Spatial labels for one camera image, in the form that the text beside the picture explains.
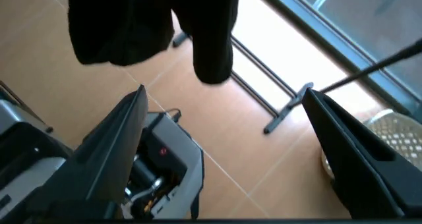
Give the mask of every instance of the beige floor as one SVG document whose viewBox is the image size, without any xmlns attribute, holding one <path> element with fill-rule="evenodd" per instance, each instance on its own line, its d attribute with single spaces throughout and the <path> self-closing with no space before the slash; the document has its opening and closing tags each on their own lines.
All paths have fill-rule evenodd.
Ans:
<svg viewBox="0 0 422 224">
<path fill-rule="evenodd" d="M 239 11 L 248 1 L 257 0 L 241 0 Z M 320 146 L 302 107 L 270 136 L 264 136 L 262 128 L 271 116 L 234 81 L 205 86 L 195 78 L 190 42 L 125 69 L 82 66 L 70 43 L 66 9 L 67 0 L 0 0 L 0 80 L 70 146 L 77 147 L 125 94 L 144 84 L 150 110 L 180 108 L 181 124 L 204 148 L 201 218 L 348 217 L 322 170 Z M 247 31 L 251 26 L 242 24 L 241 17 L 236 30 Z M 284 44 L 294 45 L 288 54 L 296 54 L 293 49 L 300 47 L 304 55 L 314 55 L 312 67 L 342 72 L 282 17 L 268 17 L 295 32 L 284 39 Z M 277 34 L 283 32 L 274 32 L 275 38 Z M 287 68 L 286 74 L 293 84 L 303 83 L 289 69 L 307 70 L 308 64 L 297 64 L 294 57 L 271 60 L 276 59 L 280 65 L 295 65 Z M 247 68 L 247 63 L 241 55 L 236 56 L 237 70 Z M 344 76 L 344 72 L 334 74 Z M 330 73 L 313 76 L 317 82 L 337 80 Z M 279 98 L 276 103 L 280 105 L 287 101 L 279 92 L 266 93 Z M 330 95 L 359 119 L 383 108 L 358 84 Z"/>
</svg>

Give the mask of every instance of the black cloth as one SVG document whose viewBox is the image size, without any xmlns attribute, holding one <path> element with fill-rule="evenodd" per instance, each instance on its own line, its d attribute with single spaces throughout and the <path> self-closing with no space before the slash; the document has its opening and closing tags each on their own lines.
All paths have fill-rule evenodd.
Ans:
<svg viewBox="0 0 422 224">
<path fill-rule="evenodd" d="M 193 39 L 199 80 L 219 84 L 233 66 L 231 30 L 238 0 L 69 0 L 69 34 L 84 65 L 133 65 L 166 50 L 174 35 L 171 10 Z"/>
</svg>

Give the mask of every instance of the laundry basket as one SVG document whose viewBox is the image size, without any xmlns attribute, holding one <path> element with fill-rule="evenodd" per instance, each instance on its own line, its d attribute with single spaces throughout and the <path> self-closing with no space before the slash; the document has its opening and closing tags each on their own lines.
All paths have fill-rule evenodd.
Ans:
<svg viewBox="0 0 422 224">
<path fill-rule="evenodd" d="M 381 138 L 386 145 L 396 150 L 422 171 L 422 125 L 391 109 L 381 111 L 363 124 Z M 334 175 L 324 151 L 322 151 L 321 159 L 322 166 L 333 179 Z"/>
</svg>

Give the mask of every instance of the tile floor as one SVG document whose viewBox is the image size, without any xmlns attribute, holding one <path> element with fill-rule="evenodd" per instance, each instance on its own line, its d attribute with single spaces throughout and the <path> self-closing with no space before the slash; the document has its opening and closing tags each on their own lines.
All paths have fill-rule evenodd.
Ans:
<svg viewBox="0 0 422 224">
<path fill-rule="evenodd" d="M 349 216 L 320 165 L 320 146 L 303 108 L 264 136 L 271 116 L 240 86 L 232 80 L 206 86 L 195 78 L 190 42 L 124 69 L 85 67 L 70 43 L 67 0 L 0 0 L 0 20 L 0 80 L 72 148 L 125 94 L 144 84 L 150 110 L 180 108 L 181 124 L 204 148 L 201 218 Z M 304 39 L 297 34 L 288 40 L 324 55 Z M 314 67 L 325 65 L 326 57 L 320 58 Z M 234 63 L 241 70 L 245 61 L 238 56 Z M 362 120 L 384 108 L 358 84 L 330 96 Z"/>
</svg>

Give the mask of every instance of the hanging garment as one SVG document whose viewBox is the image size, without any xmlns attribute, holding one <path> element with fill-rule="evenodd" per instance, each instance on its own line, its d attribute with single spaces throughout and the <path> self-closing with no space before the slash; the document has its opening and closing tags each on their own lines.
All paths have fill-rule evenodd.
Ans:
<svg viewBox="0 0 422 224">
<path fill-rule="evenodd" d="M 193 39 L 200 81 L 219 84 L 233 66 L 230 36 L 238 0 L 69 0 L 69 34 L 84 65 L 133 65 L 166 50 L 174 34 L 171 10 Z"/>
</svg>

